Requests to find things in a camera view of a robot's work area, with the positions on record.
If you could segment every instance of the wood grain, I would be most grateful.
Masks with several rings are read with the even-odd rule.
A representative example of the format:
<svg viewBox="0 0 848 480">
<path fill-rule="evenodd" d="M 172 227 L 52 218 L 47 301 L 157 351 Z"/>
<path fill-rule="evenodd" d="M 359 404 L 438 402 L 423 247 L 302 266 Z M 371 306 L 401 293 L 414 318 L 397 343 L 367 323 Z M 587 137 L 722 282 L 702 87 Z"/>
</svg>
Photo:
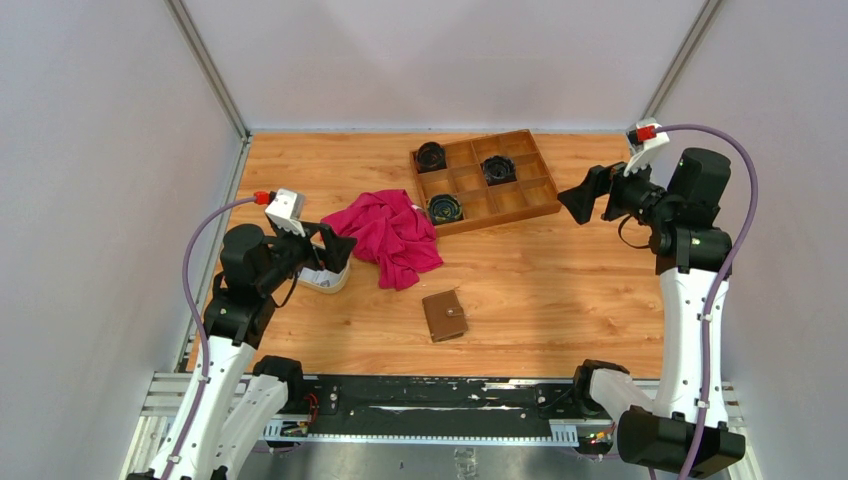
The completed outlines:
<svg viewBox="0 0 848 480">
<path fill-rule="evenodd" d="M 410 150 L 478 135 L 258 134 L 238 198 L 289 188 L 307 196 L 302 217 L 317 221 L 362 192 L 414 192 Z M 578 184 L 591 166 L 627 157 L 620 136 L 535 138 L 559 190 Z M 353 260 L 341 292 L 297 289 L 274 315 L 256 358 L 294 358 L 309 373 L 523 377 L 570 377 L 594 358 L 657 378 L 663 326 L 654 259 L 621 243 L 616 225 L 598 218 L 604 206 L 599 200 L 593 221 L 579 227 L 563 209 L 440 238 L 445 265 L 400 292 L 380 290 L 377 266 Z M 255 205 L 239 207 L 230 227 L 246 222 L 267 229 Z M 625 235 L 640 242 L 648 233 L 629 224 Z M 421 299 L 454 288 L 469 331 L 433 344 Z"/>
</svg>

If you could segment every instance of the cable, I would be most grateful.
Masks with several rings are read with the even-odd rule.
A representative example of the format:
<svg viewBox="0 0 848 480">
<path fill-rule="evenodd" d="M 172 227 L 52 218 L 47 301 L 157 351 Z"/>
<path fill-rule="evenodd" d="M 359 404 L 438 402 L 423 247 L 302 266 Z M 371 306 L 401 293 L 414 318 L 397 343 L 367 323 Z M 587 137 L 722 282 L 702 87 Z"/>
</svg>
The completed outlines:
<svg viewBox="0 0 848 480">
<path fill-rule="evenodd" d="M 200 350 L 198 355 L 202 359 L 200 363 L 200 375 L 202 378 L 206 378 L 209 375 L 209 338 L 206 336 L 206 330 L 203 329 L 203 320 L 200 318 L 200 312 L 197 311 L 197 305 L 194 303 L 194 299 L 191 295 L 191 288 L 188 284 L 188 263 L 191 258 L 191 251 L 194 248 L 194 244 L 197 243 L 200 233 L 203 232 L 203 229 L 212 223 L 212 220 L 214 220 L 218 215 L 239 205 L 256 202 L 257 200 L 258 196 L 254 195 L 250 198 L 243 198 L 241 200 L 228 203 L 212 212 L 208 217 L 200 222 L 200 225 L 198 225 L 197 229 L 192 234 L 191 239 L 188 241 L 188 245 L 186 245 L 185 254 L 183 254 L 183 294 L 185 294 L 186 302 L 188 303 L 189 310 L 191 310 L 191 318 L 194 320 L 195 327 L 197 327 L 197 336 L 200 337 Z M 206 382 L 199 382 L 197 385 L 197 391 L 194 394 L 194 399 L 191 402 L 191 408 L 189 408 L 185 423 L 183 423 L 183 428 L 180 430 L 179 435 L 177 435 L 177 440 L 174 442 L 174 448 L 171 450 L 171 457 L 179 456 L 183 443 L 185 443 L 186 437 L 188 436 L 188 432 L 191 430 L 194 417 L 197 415 L 197 410 L 200 408 L 200 400 L 203 398 L 203 391 L 205 389 Z M 174 465 L 174 462 L 171 459 L 168 459 L 168 463 L 165 464 L 165 469 L 162 471 L 162 480 L 168 480 Z"/>
<path fill-rule="evenodd" d="M 312 417 L 310 418 L 309 423 L 307 423 L 306 426 L 310 426 L 315 423 L 315 419 L 318 418 L 319 402 L 318 397 L 316 397 L 314 393 L 310 393 L 306 397 L 309 399 L 309 410 L 312 414 Z"/>
<path fill-rule="evenodd" d="M 274 303 L 274 305 L 277 308 L 283 308 L 283 307 L 286 306 L 287 303 L 289 303 L 289 299 L 291 298 L 291 294 L 294 293 L 294 287 L 297 286 L 297 279 L 298 278 L 300 278 L 300 273 L 295 273 L 294 277 L 292 278 L 292 286 L 291 286 L 291 288 L 289 288 L 289 293 L 286 294 L 286 298 L 283 300 L 283 303 L 281 303 L 279 305 L 277 305 L 276 302 Z"/>
<path fill-rule="evenodd" d="M 612 426 L 607 428 L 606 430 L 601 430 L 598 433 L 593 433 L 592 435 L 590 435 L 590 438 L 592 438 L 592 440 L 590 440 L 589 443 L 596 444 L 599 441 L 603 440 L 605 437 L 611 436 L 615 432 L 615 427 L 615 422 L 612 422 Z"/>
<path fill-rule="evenodd" d="M 713 303 L 715 302 L 715 297 L 718 295 L 718 289 L 721 286 L 721 282 L 724 277 L 727 275 L 728 270 L 730 269 L 730 265 L 733 263 L 733 259 L 736 258 L 736 254 L 739 252 L 739 248 L 742 246 L 742 242 L 745 241 L 745 237 L 748 236 L 748 231 L 751 229 L 751 224 L 754 222 L 754 214 L 757 212 L 757 200 L 759 198 L 759 184 L 757 181 L 757 170 L 754 168 L 754 161 L 751 160 L 751 156 L 748 154 L 748 151 L 745 150 L 745 147 L 742 146 L 735 138 L 730 135 L 722 132 L 721 130 L 707 127 L 705 125 L 697 125 L 692 123 L 683 123 L 679 125 L 666 125 L 664 127 L 657 127 L 654 132 L 662 133 L 662 132 L 674 132 L 680 130 L 694 130 L 697 132 L 708 133 L 715 137 L 718 137 L 725 142 L 729 143 L 742 157 L 742 161 L 745 163 L 745 167 L 748 169 L 748 179 L 751 182 L 751 198 L 748 202 L 748 213 L 745 215 L 745 221 L 742 223 L 742 228 L 739 230 L 739 235 L 736 237 L 736 243 L 730 249 L 730 252 L 727 254 L 727 257 L 724 259 L 724 263 L 721 264 L 721 268 L 718 269 L 718 273 L 716 274 L 715 280 L 713 280 L 713 284 L 710 286 L 709 293 L 707 293 L 706 301 L 704 302 L 704 310 L 703 315 L 709 315 L 713 309 Z M 701 402 L 708 402 L 710 398 L 710 322 L 706 320 L 701 320 Z M 704 436 L 704 424 L 707 421 L 707 410 L 706 406 L 698 407 L 698 420 L 695 423 L 695 434 L 692 437 L 692 444 L 689 447 L 689 452 L 686 454 L 686 461 L 683 462 L 683 467 L 680 469 L 680 473 L 677 475 L 678 480 L 685 480 L 689 476 L 689 472 L 692 471 L 692 465 L 695 464 L 695 457 L 698 454 L 698 448 L 701 445 L 701 439 Z"/>
<path fill-rule="evenodd" d="M 624 217 L 624 220 L 622 220 L 621 223 L 618 224 L 618 238 L 620 238 L 625 245 L 630 248 L 635 248 L 636 250 L 644 250 L 646 248 L 651 248 L 651 245 L 647 243 L 645 245 L 633 245 L 632 243 L 625 240 L 624 237 L 621 235 L 621 231 L 624 230 L 624 224 L 627 223 L 627 221 L 631 218 L 633 218 L 633 215 L 628 215 Z"/>
<path fill-rule="evenodd" d="M 562 395 L 558 396 L 558 397 L 557 397 L 554 401 L 552 401 L 552 402 L 548 403 L 547 405 L 545 405 L 544 407 L 540 408 L 540 410 L 544 410 L 544 409 L 546 409 L 546 408 L 551 408 L 551 407 L 553 407 L 554 405 L 556 405 L 556 404 L 557 404 L 557 402 L 559 402 L 560 400 L 562 400 L 563 398 L 565 398 L 566 396 L 568 396 L 569 394 L 571 394 L 571 390 L 572 390 L 572 389 L 569 387 L 569 389 L 568 389 L 568 390 L 566 390 L 566 391 L 565 391 L 565 393 L 563 393 Z"/>
</svg>

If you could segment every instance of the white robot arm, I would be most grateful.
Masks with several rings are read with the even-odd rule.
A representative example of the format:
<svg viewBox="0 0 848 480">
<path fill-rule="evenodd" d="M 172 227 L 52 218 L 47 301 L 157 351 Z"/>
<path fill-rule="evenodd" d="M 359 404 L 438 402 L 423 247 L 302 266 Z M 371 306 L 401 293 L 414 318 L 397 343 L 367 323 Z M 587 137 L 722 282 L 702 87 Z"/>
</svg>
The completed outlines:
<svg viewBox="0 0 848 480">
<path fill-rule="evenodd" d="M 657 125 L 647 125 L 650 136 Z M 628 135 L 631 152 L 637 150 L 633 142 L 643 140 L 635 134 L 644 132 L 642 128 Z M 650 182 L 649 162 L 640 158 L 644 156 L 629 164 L 593 167 L 581 185 L 558 198 L 583 224 L 591 217 L 595 198 L 609 194 L 602 219 L 629 215 L 650 226 L 649 246 L 657 257 L 665 307 L 659 390 L 652 400 L 634 385 L 624 367 L 587 360 L 575 373 L 574 396 L 585 414 L 606 411 L 616 422 L 615 441 L 625 462 L 674 473 L 686 470 L 704 478 L 735 463 L 745 452 L 745 438 L 728 431 L 720 378 L 721 313 L 729 276 L 721 272 L 728 271 L 724 263 L 732 243 L 713 221 L 730 178 L 730 161 L 710 150 L 687 148 L 665 189 Z M 707 302 L 711 307 L 705 314 Z M 704 322 L 709 322 L 707 329 Z M 707 342 L 702 337 L 705 331 Z M 707 352 L 703 345 L 709 346 Z M 704 372 L 708 372 L 708 395 L 701 392 Z M 689 466 L 696 427 L 703 428 L 703 436 Z"/>
<path fill-rule="evenodd" d="M 265 195 L 270 202 L 265 214 L 275 235 L 245 224 L 224 236 L 223 271 L 215 277 L 203 314 L 208 350 L 198 356 L 169 436 L 150 469 L 128 480 L 234 480 L 268 420 L 290 399 L 295 403 L 303 397 L 300 362 L 266 356 L 254 366 L 245 395 L 230 411 L 274 310 L 285 305 L 277 305 L 271 294 L 287 280 L 293 290 L 304 268 L 341 272 L 356 240 L 336 236 L 328 225 L 300 221 L 303 197 L 296 192 Z M 315 233 L 321 233 L 323 248 L 311 243 Z M 204 377 L 201 365 L 207 355 Z M 184 435 L 181 442 L 179 435 Z"/>
</svg>

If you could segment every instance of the magenta towel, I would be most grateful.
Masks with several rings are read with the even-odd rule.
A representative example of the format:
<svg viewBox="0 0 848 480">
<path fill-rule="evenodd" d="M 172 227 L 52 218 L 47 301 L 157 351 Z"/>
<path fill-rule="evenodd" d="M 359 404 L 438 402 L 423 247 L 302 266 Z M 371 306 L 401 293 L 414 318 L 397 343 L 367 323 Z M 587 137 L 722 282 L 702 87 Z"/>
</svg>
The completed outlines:
<svg viewBox="0 0 848 480">
<path fill-rule="evenodd" d="M 436 229 L 405 190 L 363 193 L 321 221 L 336 234 L 357 239 L 353 255 L 380 266 L 380 288 L 409 288 L 419 273 L 443 263 L 436 251 Z"/>
</svg>

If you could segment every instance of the brown wallet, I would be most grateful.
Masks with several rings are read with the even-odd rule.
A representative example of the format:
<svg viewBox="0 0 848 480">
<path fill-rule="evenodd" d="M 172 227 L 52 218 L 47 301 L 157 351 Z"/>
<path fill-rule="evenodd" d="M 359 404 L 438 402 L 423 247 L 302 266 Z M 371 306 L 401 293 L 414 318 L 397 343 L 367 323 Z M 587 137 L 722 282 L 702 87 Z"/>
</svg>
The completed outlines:
<svg viewBox="0 0 848 480">
<path fill-rule="evenodd" d="M 468 330 L 455 290 L 430 295 L 422 303 L 433 343 L 461 337 Z"/>
</svg>

